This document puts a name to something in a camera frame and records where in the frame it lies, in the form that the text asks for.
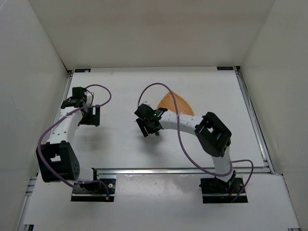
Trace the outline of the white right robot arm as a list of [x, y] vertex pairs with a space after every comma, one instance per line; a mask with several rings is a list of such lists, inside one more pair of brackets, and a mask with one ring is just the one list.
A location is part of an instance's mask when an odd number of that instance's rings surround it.
[[[134, 114], [136, 122], [144, 137], [157, 133], [162, 129], [176, 130], [180, 146], [189, 161], [199, 170], [214, 176], [208, 185], [211, 193], [228, 193], [235, 179], [230, 158], [231, 132], [224, 123], [212, 112], [204, 116], [179, 114], [166, 108], [153, 109], [147, 104], [138, 106]], [[215, 171], [210, 172], [198, 165], [184, 149], [180, 133], [194, 135], [202, 149], [211, 156]]]

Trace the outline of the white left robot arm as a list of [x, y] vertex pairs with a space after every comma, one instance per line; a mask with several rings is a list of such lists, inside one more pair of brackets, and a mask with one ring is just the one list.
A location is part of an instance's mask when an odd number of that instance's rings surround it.
[[50, 128], [51, 134], [45, 144], [42, 138], [36, 150], [39, 169], [44, 182], [62, 181], [92, 183], [98, 180], [97, 170], [80, 165], [72, 147], [79, 125], [100, 125], [100, 107], [61, 107], [58, 122]]

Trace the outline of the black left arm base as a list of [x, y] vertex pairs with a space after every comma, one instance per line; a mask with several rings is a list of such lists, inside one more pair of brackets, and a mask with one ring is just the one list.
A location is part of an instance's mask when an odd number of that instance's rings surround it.
[[98, 182], [81, 184], [71, 193], [72, 202], [114, 202], [116, 191], [116, 176], [101, 175]]

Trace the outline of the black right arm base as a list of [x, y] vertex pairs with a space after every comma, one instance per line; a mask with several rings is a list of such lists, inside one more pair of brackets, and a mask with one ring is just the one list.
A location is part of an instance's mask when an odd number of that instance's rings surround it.
[[199, 185], [203, 204], [248, 203], [243, 186], [241, 177], [236, 177], [228, 187], [219, 184], [216, 178], [201, 178]]

